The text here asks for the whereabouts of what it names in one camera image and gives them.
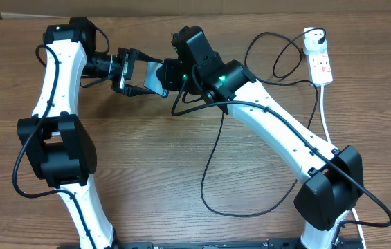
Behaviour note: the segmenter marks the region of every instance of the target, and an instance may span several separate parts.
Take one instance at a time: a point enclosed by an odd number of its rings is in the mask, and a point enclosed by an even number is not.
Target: power strip
[[[313,27],[305,28],[304,31],[311,30]],[[303,39],[320,39],[323,36],[321,30],[308,32],[303,35]],[[316,86],[326,86],[334,80],[332,77],[331,63],[327,49],[324,51],[317,50],[316,53],[309,51],[306,55],[307,68],[309,69],[309,78]]]

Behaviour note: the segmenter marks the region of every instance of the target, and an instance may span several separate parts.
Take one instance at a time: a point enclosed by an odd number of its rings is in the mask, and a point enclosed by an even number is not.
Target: white cable
[[[326,119],[325,119],[325,107],[324,107],[324,99],[325,99],[325,85],[322,84],[320,88],[320,116],[321,116],[321,123],[322,123],[322,128],[325,130],[325,135],[326,135],[326,140],[327,142],[331,142],[331,138],[329,136],[329,132],[327,130],[327,125],[326,125]],[[356,221],[360,221],[358,218],[358,215],[355,211],[355,207],[352,208],[352,214],[354,214],[354,218]],[[360,234],[361,238],[361,243],[363,244],[364,249],[367,249],[366,247],[366,241],[364,240],[364,234],[363,234],[363,229],[361,225],[356,225],[358,228],[358,233]]]
[[[355,211],[355,207],[352,208],[352,214],[354,214],[354,218],[356,221],[360,221],[360,219],[358,218],[358,215]],[[366,247],[366,241],[364,240],[363,229],[361,228],[361,225],[356,225],[356,227],[358,228],[358,233],[360,234],[361,243],[363,243],[364,249],[366,249],[367,247]]]
[[[329,132],[327,131],[327,125],[326,125],[326,119],[325,119],[325,85],[321,85],[320,89],[320,116],[321,116],[321,123],[322,128],[325,130],[326,140],[327,142],[331,142],[331,138],[329,136]]]

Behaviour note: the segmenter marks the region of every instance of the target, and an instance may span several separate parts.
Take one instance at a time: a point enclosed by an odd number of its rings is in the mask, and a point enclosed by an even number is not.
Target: robotic arm
[[[69,24],[49,26],[44,43],[60,61],[59,79],[48,118],[42,131],[31,141],[26,154],[35,175],[45,179],[49,187],[68,190],[75,194],[83,211],[84,220],[90,227],[89,234],[79,218],[74,203],[67,194],[59,193],[65,202],[80,236],[79,248],[150,249],[151,243],[118,243],[98,198],[93,173],[96,170],[96,150],[93,142],[78,119],[78,92],[81,75],[112,81],[112,89],[127,96],[159,94],[167,97],[169,91],[187,91],[203,97],[207,104],[244,101],[258,103],[282,116],[307,142],[327,160],[363,184],[361,156],[351,146],[338,150],[325,142],[295,118],[289,115],[266,92],[261,82],[242,64],[231,61],[224,64],[217,52],[210,47],[200,27],[185,27],[174,33],[172,45],[178,59],[162,62],[135,49],[119,48],[117,55],[95,52],[96,27],[86,18],[71,18]],[[32,118],[19,120],[17,133],[25,143],[39,117],[45,112],[52,91],[55,62],[47,53],[46,74],[42,94]],[[145,78],[146,89],[131,86],[135,60],[148,62]],[[183,88],[184,81],[188,86]],[[245,104],[221,104],[227,114],[249,126],[266,141],[287,163],[303,184],[295,198],[295,206],[306,220],[300,239],[270,239],[256,248],[308,248],[330,249],[362,248],[359,240],[332,245],[337,224],[353,208],[361,196],[357,188],[334,170],[326,169],[326,162],[305,147],[279,118]],[[51,136],[61,136],[62,142],[46,144]],[[204,248],[210,244],[187,244],[183,248]],[[165,245],[159,248],[182,248],[182,245]],[[252,248],[243,244],[225,244],[217,248]]]

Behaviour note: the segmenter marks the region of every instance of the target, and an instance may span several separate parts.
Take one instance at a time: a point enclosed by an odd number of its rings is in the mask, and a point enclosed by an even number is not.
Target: wood grain
[[[171,32],[201,26],[227,62],[243,61],[258,33],[289,37],[305,25],[328,32],[334,83],[326,88],[326,114],[333,142],[351,144],[363,156],[365,186],[391,209],[391,12],[366,14],[230,15],[209,17],[127,17],[92,21],[118,46],[138,48],[152,57],[175,57]],[[78,242],[66,208],[57,196],[28,200],[12,188],[11,171],[21,144],[19,118],[30,116],[44,78],[34,56],[49,24],[65,19],[0,21],[0,248],[55,248]],[[285,45],[274,37],[255,44],[250,68],[270,77],[275,56]],[[104,40],[98,41],[103,50]],[[298,54],[289,49],[277,69],[287,72]],[[134,84],[141,84],[145,64],[137,63]],[[289,78],[307,78],[305,63]],[[315,98],[308,85],[267,87],[292,115],[306,123]],[[203,168],[217,135],[219,109],[174,118],[175,94],[127,98],[109,83],[80,89],[80,119],[98,151],[97,188],[104,210],[122,241],[154,243],[252,241],[298,237],[303,219],[293,206],[293,193],[274,212],[252,219],[210,213],[201,202]],[[311,129],[323,135],[319,118]],[[226,117],[206,179],[206,200],[233,213],[256,212],[276,203],[293,182],[286,165],[250,129]],[[24,159],[19,172],[27,192],[46,190]],[[384,221],[384,213],[363,196],[357,210],[366,221]],[[344,234],[358,236],[348,227]],[[369,248],[391,248],[391,228],[365,228]]]

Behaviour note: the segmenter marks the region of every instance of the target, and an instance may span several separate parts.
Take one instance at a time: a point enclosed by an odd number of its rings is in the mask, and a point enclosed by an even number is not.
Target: wooden table
[[[351,144],[363,157],[365,186],[391,209],[391,12],[360,14],[228,15],[207,17],[127,17],[91,19],[117,47],[137,48],[157,58],[176,57],[170,33],[201,26],[224,62],[243,61],[251,40],[273,31],[294,37],[305,26],[327,29],[334,83],[326,88],[326,114],[332,141]],[[16,126],[29,118],[39,98],[44,68],[34,55],[49,24],[65,19],[0,21],[0,248],[54,248],[74,244],[78,236],[58,196],[29,200],[12,188],[12,167],[21,148]],[[259,40],[249,57],[251,70],[270,77],[285,41]],[[98,49],[104,50],[99,37]],[[296,63],[293,48],[278,73]],[[141,84],[145,64],[137,63],[133,81]],[[305,62],[288,81],[307,79]],[[307,85],[267,86],[269,93],[305,124],[315,98]],[[209,212],[199,195],[201,175],[217,136],[218,108],[172,117],[176,94],[127,98],[109,83],[80,89],[80,119],[98,153],[97,189],[118,236],[154,243],[252,241],[299,237],[304,220],[292,194],[270,214],[233,219]],[[311,129],[323,135],[320,119]],[[205,185],[213,208],[244,214],[264,210],[284,195],[294,180],[288,167],[242,123],[226,117]],[[19,172],[30,193],[47,190],[26,159]],[[363,196],[357,204],[365,221],[386,217]],[[391,228],[364,228],[369,248],[391,248]],[[343,230],[357,237],[350,226]]]

